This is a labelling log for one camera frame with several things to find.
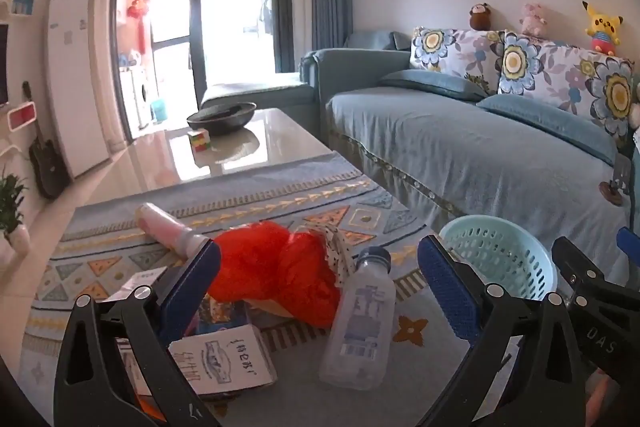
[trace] white refrigerator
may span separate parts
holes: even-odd
[[[47,75],[51,112],[72,178],[108,160],[89,63],[89,0],[50,0]]]

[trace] rubik's cube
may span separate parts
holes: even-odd
[[[197,131],[190,131],[188,134],[189,143],[191,144],[191,150],[193,150],[194,153],[206,151],[209,147],[211,147],[209,133],[206,130],[199,129]]]

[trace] floral pillow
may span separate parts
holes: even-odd
[[[633,65],[624,58],[510,32],[504,37],[498,92],[588,118],[620,144],[628,131],[632,75]]]
[[[495,94],[498,89],[504,32],[415,29],[411,67],[462,76]]]

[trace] area rug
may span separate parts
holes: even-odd
[[[355,253],[373,245],[391,253],[397,304],[382,386],[359,393],[322,384],[318,367],[328,332],[290,319],[259,317],[278,381],[246,391],[222,408],[212,406],[225,426],[412,427],[468,349],[452,333],[417,269],[417,244],[430,230],[388,192],[332,153],[76,210],[34,298],[18,377],[26,396],[51,424],[57,357],[77,296],[107,298],[135,272],[178,259],[135,226],[134,211],[147,201],[210,237],[264,219],[292,231],[304,223],[330,223],[342,230]]]

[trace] pikachu plush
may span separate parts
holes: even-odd
[[[591,41],[591,49],[613,57],[616,54],[616,46],[620,45],[618,30],[622,24],[622,17],[609,17],[598,13],[585,1],[582,1],[584,9],[591,18],[591,28],[587,29],[587,35]]]

